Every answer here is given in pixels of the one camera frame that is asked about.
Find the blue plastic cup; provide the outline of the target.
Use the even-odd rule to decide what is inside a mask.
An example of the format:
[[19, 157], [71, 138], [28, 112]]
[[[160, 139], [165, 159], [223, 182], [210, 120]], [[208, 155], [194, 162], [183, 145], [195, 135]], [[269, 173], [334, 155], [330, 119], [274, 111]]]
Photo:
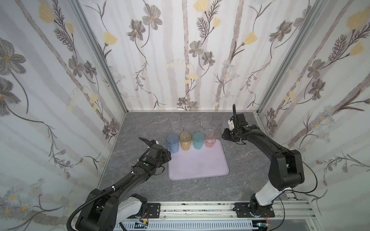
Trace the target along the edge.
[[172, 154], [175, 154], [179, 151], [179, 136], [176, 133], [170, 133], [166, 137], [166, 142], [168, 145], [168, 150]]

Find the pink plastic cup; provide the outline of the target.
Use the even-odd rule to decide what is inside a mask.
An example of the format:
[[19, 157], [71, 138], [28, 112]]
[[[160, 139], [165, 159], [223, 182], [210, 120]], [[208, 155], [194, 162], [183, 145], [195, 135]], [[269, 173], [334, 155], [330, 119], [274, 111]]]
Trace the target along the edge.
[[216, 137], [214, 135], [206, 135], [205, 145], [207, 148], [212, 148], [216, 142]]

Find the yellow plastic cup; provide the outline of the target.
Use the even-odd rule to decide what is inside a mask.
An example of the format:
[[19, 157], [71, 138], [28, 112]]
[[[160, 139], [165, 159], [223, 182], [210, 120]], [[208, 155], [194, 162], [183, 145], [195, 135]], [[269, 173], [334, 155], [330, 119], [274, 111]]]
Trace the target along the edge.
[[192, 133], [183, 131], [179, 134], [180, 145], [183, 151], [188, 151], [192, 142]]

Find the teal dimpled plastic cup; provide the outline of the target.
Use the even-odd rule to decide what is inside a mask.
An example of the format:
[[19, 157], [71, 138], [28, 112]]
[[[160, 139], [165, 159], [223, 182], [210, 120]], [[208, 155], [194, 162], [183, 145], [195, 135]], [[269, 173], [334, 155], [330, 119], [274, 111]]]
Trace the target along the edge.
[[202, 148], [205, 141], [205, 135], [203, 132], [196, 132], [193, 134], [193, 146], [199, 150]]

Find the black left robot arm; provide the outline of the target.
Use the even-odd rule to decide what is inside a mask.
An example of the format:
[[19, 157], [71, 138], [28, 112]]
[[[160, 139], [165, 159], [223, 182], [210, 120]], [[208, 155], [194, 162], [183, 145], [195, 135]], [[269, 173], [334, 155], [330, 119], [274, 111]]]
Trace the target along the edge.
[[152, 144], [131, 167], [131, 172], [112, 186], [92, 190], [84, 204], [68, 218], [68, 231], [112, 231], [117, 223], [119, 204], [140, 184], [155, 175], [158, 168], [171, 160], [171, 152]]

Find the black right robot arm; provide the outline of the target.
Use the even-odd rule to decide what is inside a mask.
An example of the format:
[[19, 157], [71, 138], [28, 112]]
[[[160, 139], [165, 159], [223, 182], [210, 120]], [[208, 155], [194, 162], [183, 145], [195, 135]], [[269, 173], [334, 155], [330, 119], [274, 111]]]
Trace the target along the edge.
[[222, 138], [226, 141], [245, 145], [250, 142], [262, 151], [270, 160], [268, 182], [253, 194], [247, 211], [253, 217], [260, 217], [272, 209], [273, 202], [285, 191], [304, 183], [302, 156], [296, 150], [290, 150], [275, 142], [256, 125], [250, 125], [243, 113], [236, 112], [228, 121], [229, 128], [224, 129]]

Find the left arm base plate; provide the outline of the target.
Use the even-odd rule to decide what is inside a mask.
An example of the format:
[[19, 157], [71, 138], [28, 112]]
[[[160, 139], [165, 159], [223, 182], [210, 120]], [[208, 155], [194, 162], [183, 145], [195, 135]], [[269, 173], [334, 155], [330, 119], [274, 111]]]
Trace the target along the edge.
[[160, 203], [149, 203], [147, 204], [147, 211], [145, 212], [142, 218], [150, 219], [150, 218], [159, 218], [160, 211], [161, 211], [161, 204]]

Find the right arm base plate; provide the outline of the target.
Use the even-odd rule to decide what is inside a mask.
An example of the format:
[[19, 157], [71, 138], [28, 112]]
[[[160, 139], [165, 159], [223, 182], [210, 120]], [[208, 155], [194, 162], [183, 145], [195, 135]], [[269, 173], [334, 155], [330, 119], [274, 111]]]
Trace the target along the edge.
[[272, 205], [260, 206], [255, 202], [235, 203], [233, 211], [238, 218], [274, 218]]

